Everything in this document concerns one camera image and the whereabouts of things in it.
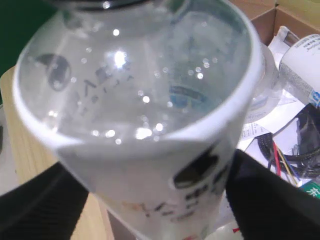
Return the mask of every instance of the green label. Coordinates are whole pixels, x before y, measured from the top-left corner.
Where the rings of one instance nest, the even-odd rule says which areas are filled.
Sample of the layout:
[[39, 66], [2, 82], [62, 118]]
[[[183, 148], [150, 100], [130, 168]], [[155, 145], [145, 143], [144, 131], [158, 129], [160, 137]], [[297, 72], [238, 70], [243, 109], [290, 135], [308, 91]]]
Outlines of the green label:
[[320, 199], [320, 186], [313, 181], [310, 181], [301, 187], [310, 196]]

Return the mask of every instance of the white paper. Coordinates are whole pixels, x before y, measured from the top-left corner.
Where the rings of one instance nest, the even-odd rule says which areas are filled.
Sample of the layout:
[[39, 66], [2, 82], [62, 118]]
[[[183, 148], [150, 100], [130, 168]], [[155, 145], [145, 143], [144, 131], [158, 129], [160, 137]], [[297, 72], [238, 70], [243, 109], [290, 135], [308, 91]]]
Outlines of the white paper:
[[247, 123], [243, 125], [240, 141], [255, 138], [267, 133], [269, 133], [269, 131], [262, 126], [259, 126], [257, 123]]
[[238, 142], [238, 145], [236, 146], [236, 148], [245, 152], [253, 140], [254, 140], [254, 138], [249, 138], [247, 140], [241, 140]]
[[270, 133], [277, 133], [285, 127], [305, 105], [300, 101], [278, 105], [267, 116], [256, 121], [258, 125], [268, 130]]

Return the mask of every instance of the yellow wire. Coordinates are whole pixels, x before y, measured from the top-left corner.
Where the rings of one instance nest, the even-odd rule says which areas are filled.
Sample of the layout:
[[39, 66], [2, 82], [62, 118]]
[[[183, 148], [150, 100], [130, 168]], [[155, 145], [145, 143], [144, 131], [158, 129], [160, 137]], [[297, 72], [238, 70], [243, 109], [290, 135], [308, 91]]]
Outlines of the yellow wire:
[[284, 156], [282, 155], [282, 152], [280, 151], [280, 149], [279, 149], [278, 147], [276, 147], [276, 149], [278, 150], [278, 153], [279, 153], [279, 155], [280, 155], [280, 158], [282, 159], [282, 162], [283, 162], [283, 164], [284, 164], [284, 166], [285, 166], [285, 169], [286, 169], [287, 173], [289, 174], [289, 176], [291, 177], [291, 179], [293, 179], [294, 184], [295, 184], [296, 186], [298, 186], [298, 183], [297, 183], [296, 179], [292, 176], [292, 174], [291, 174], [291, 172], [290, 172], [290, 170], [289, 170], [289, 167], [288, 167], [288, 165], [287, 165], [287, 163], [286, 163], [286, 161], [285, 161]]

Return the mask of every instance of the green background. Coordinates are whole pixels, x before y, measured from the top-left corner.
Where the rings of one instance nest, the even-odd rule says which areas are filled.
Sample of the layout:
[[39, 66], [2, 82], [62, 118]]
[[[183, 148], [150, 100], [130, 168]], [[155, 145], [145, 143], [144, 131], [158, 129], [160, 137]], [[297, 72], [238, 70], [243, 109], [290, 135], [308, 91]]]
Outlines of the green background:
[[0, 76], [54, 11], [40, 0], [0, 0]]

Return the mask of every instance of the wooden desk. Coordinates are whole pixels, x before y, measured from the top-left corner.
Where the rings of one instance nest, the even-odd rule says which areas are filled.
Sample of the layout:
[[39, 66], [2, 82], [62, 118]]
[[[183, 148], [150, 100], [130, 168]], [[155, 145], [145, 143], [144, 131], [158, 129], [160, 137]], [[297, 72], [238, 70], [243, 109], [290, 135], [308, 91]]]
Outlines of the wooden desk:
[[[12, 155], [19, 182], [25, 183], [43, 172], [57, 159], [23, 126], [12, 97], [14, 67], [0, 78], [0, 88]], [[114, 240], [108, 213], [98, 200], [89, 194], [72, 240]]]

